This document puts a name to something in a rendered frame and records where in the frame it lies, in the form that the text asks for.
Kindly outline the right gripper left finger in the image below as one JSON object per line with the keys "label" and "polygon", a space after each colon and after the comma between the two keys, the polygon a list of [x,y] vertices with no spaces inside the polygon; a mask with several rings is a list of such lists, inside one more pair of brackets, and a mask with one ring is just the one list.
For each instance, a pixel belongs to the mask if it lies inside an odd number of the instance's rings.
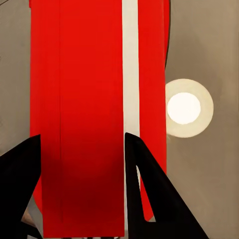
{"label": "right gripper left finger", "polygon": [[0,239],[13,239],[40,175],[39,134],[0,157]]}

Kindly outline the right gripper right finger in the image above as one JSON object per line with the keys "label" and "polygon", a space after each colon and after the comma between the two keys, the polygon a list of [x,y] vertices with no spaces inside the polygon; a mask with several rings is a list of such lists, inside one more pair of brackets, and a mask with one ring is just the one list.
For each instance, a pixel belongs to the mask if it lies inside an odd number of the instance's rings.
{"label": "right gripper right finger", "polygon": [[[209,239],[143,140],[125,133],[128,239]],[[138,166],[156,222],[144,219]]]}

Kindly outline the radio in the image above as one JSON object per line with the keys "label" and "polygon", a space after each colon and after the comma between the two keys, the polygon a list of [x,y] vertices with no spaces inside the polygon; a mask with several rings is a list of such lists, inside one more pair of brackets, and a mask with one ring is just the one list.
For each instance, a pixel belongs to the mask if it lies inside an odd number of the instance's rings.
{"label": "radio", "polygon": [[[120,239],[127,230],[125,133],[164,173],[170,0],[29,0],[33,191],[44,238]],[[153,211],[136,166],[144,219]]]}

